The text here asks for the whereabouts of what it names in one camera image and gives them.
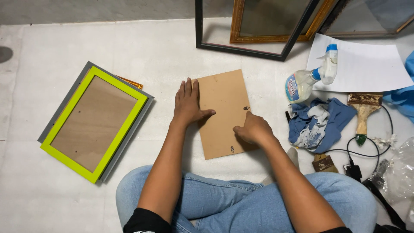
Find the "lime green picture frame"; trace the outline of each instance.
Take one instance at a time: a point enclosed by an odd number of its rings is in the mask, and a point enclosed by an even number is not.
[[[103,79],[104,81],[110,83],[111,85],[134,97],[135,99],[137,99],[137,102],[135,103],[134,107],[129,113],[127,119],[122,124],[115,138],[112,140],[110,146],[106,150],[104,156],[95,168],[94,172],[90,172],[86,168],[82,167],[80,164],[72,160],[71,158],[67,157],[66,155],[52,147],[51,143],[53,142],[54,138],[62,128],[63,124],[66,122],[69,115],[72,113],[72,110],[75,108],[76,104],[78,103],[83,93],[86,91],[86,89],[88,88],[89,84],[95,76],[97,76],[97,78]],[[79,85],[78,89],[73,94],[71,100],[68,102],[67,106],[62,111],[62,114],[56,120],[55,125],[49,131],[40,148],[47,152],[49,155],[53,156],[54,158],[62,162],[63,164],[65,164],[66,166],[68,166],[69,168],[71,168],[72,170],[74,170],[75,172],[77,172],[79,175],[86,178],[88,181],[95,184],[101,176],[102,172],[105,170],[105,167],[111,160],[112,156],[116,152],[118,146],[121,144],[123,138],[129,131],[131,125],[135,121],[135,118],[138,116],[147,100],[147,96],[129,87],[125,83],[115,79],[111,75],[101,71],[97,67],[92,66],[92,68],[89,70],[88,74],[82,81],[82,83]]]

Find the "bottle label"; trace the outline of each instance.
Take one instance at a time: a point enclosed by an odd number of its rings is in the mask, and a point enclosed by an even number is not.
[[[299,99],[298,86],[296,85],[295,74],[289,76],[286,81],[286,95],[290,101]]]

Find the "gray wall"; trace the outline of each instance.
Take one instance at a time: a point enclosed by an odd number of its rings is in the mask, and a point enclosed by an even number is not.
[[[204,0],[204,17],[231,17],[233,0]],[[194,18],[194,0],[0,0],[0,24]]]

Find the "work surface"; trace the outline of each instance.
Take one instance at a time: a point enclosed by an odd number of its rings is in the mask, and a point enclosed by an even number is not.
[[[14,57],[0,64],[0,231],[1,232],[121,232],[115,204],[119,181],[130,170],[152,164],[161,149],[173,116],[180,81],[242,69],[254,114],[263,116],[285,150],[290,148],[284,82],[305,69],[310,43],[296,44],[287,61],[277,62],[195,48],[193,19],[117,23],[1,26],[0,45]],[[403,60],[414,49],[414,35],[400,39],[363,41],[395,44]],[[153,106],[126,153],[104,184],[91,184],[39,148],[36,140],[87,61],[113,74],[142,83],[155,96]],[[346,95],[315,92],[325,100]],[[414,124],[388,108],[400,146],[414,136]],[[356,117],[333,148],[345,149],[354,136]],[[387,138],[390,124],[382,109],[368,120],[368,137]],[[270,174],[261,150],[204,160],[200,134],[192,125],[184,145],[183,168],[223,180],[260,182]],[[374,155],[374,146],[351,150]],[[313,156],[299,150],[304,174],[314,172]],[[343,173],[345,153],[329,153]],[[382,158],[390,159],[392,152]],[[363,178],[375,159],[354,156]],[[398,209],[405,219],[407,206]],[[385,223],[386,218],[379,219]]]

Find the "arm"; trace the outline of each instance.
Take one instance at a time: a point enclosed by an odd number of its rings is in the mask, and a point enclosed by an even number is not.
[[[247,112],[244,127],[236,126],[233,130],[243,140],[256,143],[265,151],[297,233],[317,233],[345,226],[331,205],[289,159],[262,117]]]
[[[183,81],[175,97],[176,107],[164,144],[142,188],[137,207],[150,210],[171,223],[181,190],[181,159],[188,125],[214,115],[198,107],[198,81]]]

